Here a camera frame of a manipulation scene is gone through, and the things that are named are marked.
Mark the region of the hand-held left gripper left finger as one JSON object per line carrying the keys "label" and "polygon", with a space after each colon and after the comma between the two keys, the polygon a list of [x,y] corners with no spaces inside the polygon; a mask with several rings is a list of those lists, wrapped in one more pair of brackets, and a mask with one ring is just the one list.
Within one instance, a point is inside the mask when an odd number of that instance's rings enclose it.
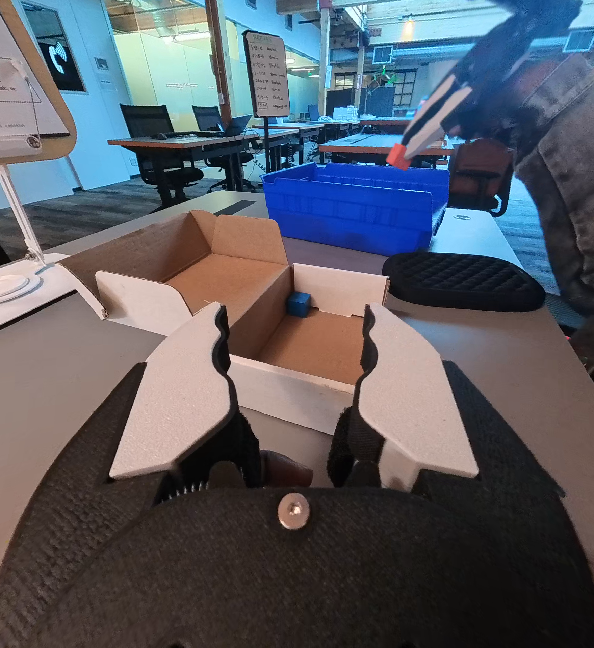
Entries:
{"label": "hand-held left gripper left finger", "polygon": [[111,479],[177,470],[231,421],[237,398],[228,376],[228,336],[226,307],[211,303],[149,355]]}

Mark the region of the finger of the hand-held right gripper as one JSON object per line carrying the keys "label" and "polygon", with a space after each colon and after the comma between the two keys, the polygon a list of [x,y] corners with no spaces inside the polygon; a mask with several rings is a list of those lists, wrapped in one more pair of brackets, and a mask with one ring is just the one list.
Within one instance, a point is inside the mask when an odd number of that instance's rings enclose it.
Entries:
{"label": "finger of the hand-held right gripper", "polygon": [[461,89],[455,75],[444,77],[406,126],[401,144],[429,144],[440,138],[441,122],[453,109],[451,100]]}
{"label": "finger of the hand-held right gripper", "polygon": [[455,122],[453,115],[472,92],[472,87],[437,87],[406,127],[405,158],[414,158],[448,132]]}

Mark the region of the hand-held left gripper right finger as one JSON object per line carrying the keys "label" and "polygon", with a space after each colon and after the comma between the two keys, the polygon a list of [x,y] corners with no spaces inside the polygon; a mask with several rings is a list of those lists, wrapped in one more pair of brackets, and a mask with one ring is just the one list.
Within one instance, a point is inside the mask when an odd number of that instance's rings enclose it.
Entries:
{"label": "hand-held left gripper right finger", "polygon": [[366,306],[353,397],[353,458],[381,487],[410,492],[423,470],[475,478],[479,467],[437,350],[385,306]]}

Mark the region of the cardboard box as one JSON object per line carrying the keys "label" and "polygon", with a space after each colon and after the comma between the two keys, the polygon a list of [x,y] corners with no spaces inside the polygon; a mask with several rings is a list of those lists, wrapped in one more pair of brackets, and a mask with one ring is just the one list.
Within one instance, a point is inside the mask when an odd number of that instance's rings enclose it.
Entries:
{"label": "cardboard box", "polygon": [[[388,292],[384,276],[290,264],[273,220],[200,209],[61,263],[101,319],[161,336],[223,304],[239,404],[329,435],[362,373],[365,307]],[[306,318],[286,314],[293,291],[312,296]]]}

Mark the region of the blue plastic bin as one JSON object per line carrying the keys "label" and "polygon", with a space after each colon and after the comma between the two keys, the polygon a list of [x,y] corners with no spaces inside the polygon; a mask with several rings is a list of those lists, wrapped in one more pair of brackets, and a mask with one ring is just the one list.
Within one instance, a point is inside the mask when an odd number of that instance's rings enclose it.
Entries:
{"label": "blue plastic bin", "polygon": [[382,256],[427,250],[448,203],[449,171],[308,163],[261,177],[281,234]]}

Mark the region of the person's right forearm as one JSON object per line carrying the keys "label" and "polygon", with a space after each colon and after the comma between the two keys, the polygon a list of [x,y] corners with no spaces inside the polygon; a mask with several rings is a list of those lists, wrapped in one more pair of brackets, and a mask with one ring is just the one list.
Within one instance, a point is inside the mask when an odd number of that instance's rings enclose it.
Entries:
{"label": "person's right forearm", "polygon": [[517,148],[515,174],[533,199],[561,297],[585,318],[572,337],[594,375],[594,67],[578,101],[587,149],[561,152],[552,134],[531,150]]}

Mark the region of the wooden office desk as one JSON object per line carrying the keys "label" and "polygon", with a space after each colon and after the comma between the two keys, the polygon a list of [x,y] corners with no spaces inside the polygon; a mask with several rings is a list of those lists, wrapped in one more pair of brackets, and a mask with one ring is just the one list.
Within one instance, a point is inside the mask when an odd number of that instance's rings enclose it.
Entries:
{"label": "wooden office desk", "polygon": [[246,147],[247,141],[264,142],[264,149],[268,152],[271,146],[279,146],[280,136],[297,135],[296,128],[274,128],[265,136],[258,128],[247,128],[243,134],[235,137],[196,137],[172,136],[167,139],[156,137],[136,137],[129,139],[108,140],[108,145],[119,146],[135,153],[141,158],[150,161],[154,177],[154,186],[161,199],[162,208],[171,207],[179,203],[179,199],[172,194],[174,189],[166,178],[163,161],[204,161],[211,158],[227,158],[226,187],[230,191],[242,191],[243,174],[241,171],[240,154]]}
{"label": "wooden office desk", "polygon": [[[402,139],[401,134],[354,134],[348,137],[328,141],[318,146],[321,155],[330,154],[345,156],[349,159],[385,161],[394,145]],[[451,155],[454,147],[446,140],[431,143],[426,149],[417,153],[425,158],[442,158]]]}

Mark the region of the person's right hand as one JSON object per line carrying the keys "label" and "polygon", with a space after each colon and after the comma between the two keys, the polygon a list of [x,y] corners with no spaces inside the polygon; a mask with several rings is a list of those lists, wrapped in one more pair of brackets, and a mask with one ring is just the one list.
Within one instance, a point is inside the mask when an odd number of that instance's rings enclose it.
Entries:
{"label": "person's right hand", "polygon": [[539,111],[556,111],[565,98],[565,90],[548,83],[550,76],[568,57],[527,60],[512,74],[507,82],[507,105],[510,113],[533,108]]}

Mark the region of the person's left hand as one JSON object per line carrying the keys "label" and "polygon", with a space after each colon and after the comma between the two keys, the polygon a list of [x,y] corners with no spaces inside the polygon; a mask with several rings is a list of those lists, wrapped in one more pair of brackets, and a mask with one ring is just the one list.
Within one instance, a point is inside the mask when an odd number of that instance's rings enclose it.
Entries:
{"label": "person's left hand", "polygon": [[263,487],[308,488],[312,484],[312,469],[288,456],[271,450],[261,450],[260,460]]}

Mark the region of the brown chair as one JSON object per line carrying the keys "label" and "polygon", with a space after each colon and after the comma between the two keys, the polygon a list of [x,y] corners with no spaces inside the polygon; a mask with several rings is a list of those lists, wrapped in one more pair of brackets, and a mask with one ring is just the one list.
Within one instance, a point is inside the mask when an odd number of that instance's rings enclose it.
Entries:
{"label": "brown chair", "polygon": [[514,150],[493,139],[455,145],[448,164],[447,206],[502,216],[508,207]]}

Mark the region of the black textured pad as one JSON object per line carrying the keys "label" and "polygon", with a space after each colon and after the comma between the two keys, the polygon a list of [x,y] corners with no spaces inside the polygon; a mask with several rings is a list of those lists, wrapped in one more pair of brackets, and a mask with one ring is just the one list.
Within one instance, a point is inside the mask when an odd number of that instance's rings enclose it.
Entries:
{"label": "black textured pad", "polygon": [[544,288],[519,266],[492,256],[416,251],[387,258],[389,292],[406,303],[455,310],[532,312]]}

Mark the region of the whiteboard on stand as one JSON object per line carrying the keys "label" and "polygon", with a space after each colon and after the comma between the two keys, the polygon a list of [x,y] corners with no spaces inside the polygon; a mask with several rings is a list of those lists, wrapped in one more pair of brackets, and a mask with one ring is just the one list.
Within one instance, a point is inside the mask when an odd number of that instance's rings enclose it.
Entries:
{"label": "whiteboard on stand", "polygon": [[242,34],[253,115],[263,121],[266,171],[272,170],[269,118],[290,114],[285,42],[280,36],[245,30]]}

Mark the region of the white sign stand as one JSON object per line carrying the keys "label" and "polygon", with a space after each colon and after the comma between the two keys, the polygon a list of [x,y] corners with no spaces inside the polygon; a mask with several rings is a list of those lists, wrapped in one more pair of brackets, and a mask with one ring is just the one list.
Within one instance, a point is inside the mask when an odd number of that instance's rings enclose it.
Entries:
{"label": "white sign stand", "polygon": [[79,284],[62,265],[67,255],[43,252],[7,165],[0,165],[0,184],[27,248],[22,261],[0,267],[1,328],[60,297],[76,292]]}

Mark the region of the black office chair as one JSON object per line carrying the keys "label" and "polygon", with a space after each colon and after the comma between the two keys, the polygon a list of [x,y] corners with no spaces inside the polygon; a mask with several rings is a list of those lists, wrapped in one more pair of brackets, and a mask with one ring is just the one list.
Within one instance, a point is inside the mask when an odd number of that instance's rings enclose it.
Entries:
{"label": "black office chair", "polygon": [[[126,127],[132,139],[142,137],[153,137],[159,133],[173,132],[174,127],[165,105],[142,106],[120,104]],[[153,156],[143,152],[135,153],[139,166],[139,175],[143,182],[154,186],[160,197],[162,190],[155,173],[154,162],[159,165],[159,170],[166,182],[166,188],[174,192],[172,203],[179,204],[188,198],[185,195],[185,188],[192,186],[203,179],[203,172],[195,168],[193,162],[186,166],[185,159],[179,152],[168,151],[163,155],[161,152]]]}
{"label": "black office chair", "polygon": [[[220,109],[217,106],[211,106],[211,107],[192,106],[192,110],[197,122],[198,131],[209,130],[209,131],[224,132],[225,128],[227,127],[226,125],[224,125],[224,122],[220,114]],[[244,141],[242,139],[236,140],[235,139],[236,137],[234,138],[222,137],[221,139],[223,138],[227,139],[228,141],[235,141],[236,143],[241,142],[242,144],[246,145],[248,147],[247,150],[249,150],[250,143],[248,141]],[[253,160],[253,155],[251,153],[245,151],[238,153],[238,161],[240,162],[241,166],[251,162],[252,160]],[[216,156],[214,158],[207,158],[205,160],[205,164],[206,166],[210,166],[213,168],[225,169],[229,167],[229,157],[225,155],[225,156]]]}

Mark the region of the black phone icon sign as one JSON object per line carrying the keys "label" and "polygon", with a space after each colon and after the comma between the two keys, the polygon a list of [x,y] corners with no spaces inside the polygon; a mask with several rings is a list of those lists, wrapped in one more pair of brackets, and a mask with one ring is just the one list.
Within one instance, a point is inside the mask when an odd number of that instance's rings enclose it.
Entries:
{"label": "black phone icon sign", "polygon": [[65,28],[57,10],[22,1],[34,39],[60,92],[86,93]]}

